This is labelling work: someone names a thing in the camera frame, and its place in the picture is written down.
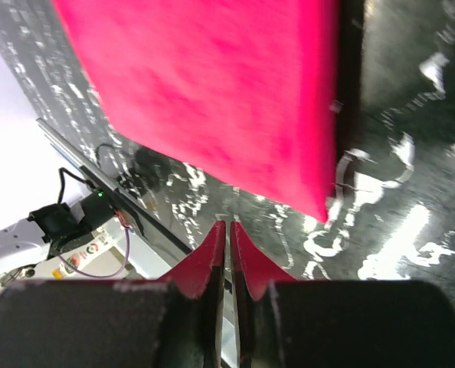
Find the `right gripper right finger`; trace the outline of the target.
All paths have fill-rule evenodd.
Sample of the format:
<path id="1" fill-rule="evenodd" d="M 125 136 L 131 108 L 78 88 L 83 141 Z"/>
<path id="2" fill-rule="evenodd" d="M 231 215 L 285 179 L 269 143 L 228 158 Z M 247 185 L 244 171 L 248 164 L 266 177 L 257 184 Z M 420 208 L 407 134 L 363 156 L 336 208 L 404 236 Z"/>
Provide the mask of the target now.
<path id="1" fill-rule="evenodd" d="M 231 278 L 240 367 L 298 367 L 296 280 L 266 256 L 241 223 L 230 229 Z"/>

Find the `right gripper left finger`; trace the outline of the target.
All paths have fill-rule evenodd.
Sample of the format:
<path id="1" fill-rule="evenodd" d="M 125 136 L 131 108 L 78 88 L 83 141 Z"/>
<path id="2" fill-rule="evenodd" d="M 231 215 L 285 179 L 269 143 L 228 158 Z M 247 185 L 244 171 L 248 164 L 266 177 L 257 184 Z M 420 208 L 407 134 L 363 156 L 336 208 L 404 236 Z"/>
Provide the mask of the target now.
<path id="1" fill-rule="evenodd" d="M 159 279 L 155 367 L 219 367 L 226 223 Z"/>

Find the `pink t shirt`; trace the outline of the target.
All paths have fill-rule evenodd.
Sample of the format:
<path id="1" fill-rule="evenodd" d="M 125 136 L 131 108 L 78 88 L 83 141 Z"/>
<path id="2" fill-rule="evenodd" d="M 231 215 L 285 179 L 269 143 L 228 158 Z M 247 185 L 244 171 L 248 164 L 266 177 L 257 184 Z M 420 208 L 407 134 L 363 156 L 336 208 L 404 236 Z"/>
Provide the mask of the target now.
<path id="1" fill-rule="evenodd" d="M 320 222 L 335 181 L 336 1 L 56 1 L 124 137 Z"/>

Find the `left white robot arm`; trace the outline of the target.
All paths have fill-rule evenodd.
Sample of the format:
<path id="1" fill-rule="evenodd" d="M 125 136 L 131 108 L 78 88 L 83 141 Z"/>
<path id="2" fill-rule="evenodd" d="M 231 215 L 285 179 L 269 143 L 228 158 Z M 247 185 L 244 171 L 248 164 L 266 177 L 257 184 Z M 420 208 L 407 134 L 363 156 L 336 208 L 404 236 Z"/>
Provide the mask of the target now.
<path id="1" fill-rule="evenodd" d="M 97 229 L 115 216 L 103 191 L 73 205 L 54 203 L 0 230 L 0 275 L 62 255 L 94 239 Z"/>

